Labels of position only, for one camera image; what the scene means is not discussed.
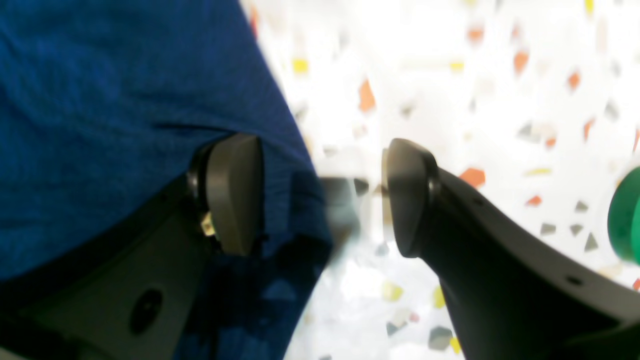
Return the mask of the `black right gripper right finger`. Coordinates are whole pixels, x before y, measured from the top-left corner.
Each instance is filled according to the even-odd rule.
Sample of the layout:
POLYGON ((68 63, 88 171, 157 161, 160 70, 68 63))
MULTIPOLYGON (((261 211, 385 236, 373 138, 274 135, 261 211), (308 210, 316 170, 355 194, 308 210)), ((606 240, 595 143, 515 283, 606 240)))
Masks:
POLYGON ((639 296, 541 242, 429 150, 396 138, 398 251, 439 278, 467 360, 637 360, 639 296))

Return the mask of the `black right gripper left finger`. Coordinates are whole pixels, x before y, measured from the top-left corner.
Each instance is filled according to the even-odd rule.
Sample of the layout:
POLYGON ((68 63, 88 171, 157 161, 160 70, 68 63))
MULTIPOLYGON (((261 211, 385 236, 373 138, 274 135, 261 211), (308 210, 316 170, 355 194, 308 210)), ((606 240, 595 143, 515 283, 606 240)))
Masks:
POLYGON ((1 285, 3 360, 170 360, 218 255, 248 256, 262 224, 263 151, 237 133, 130 217, 1 285))

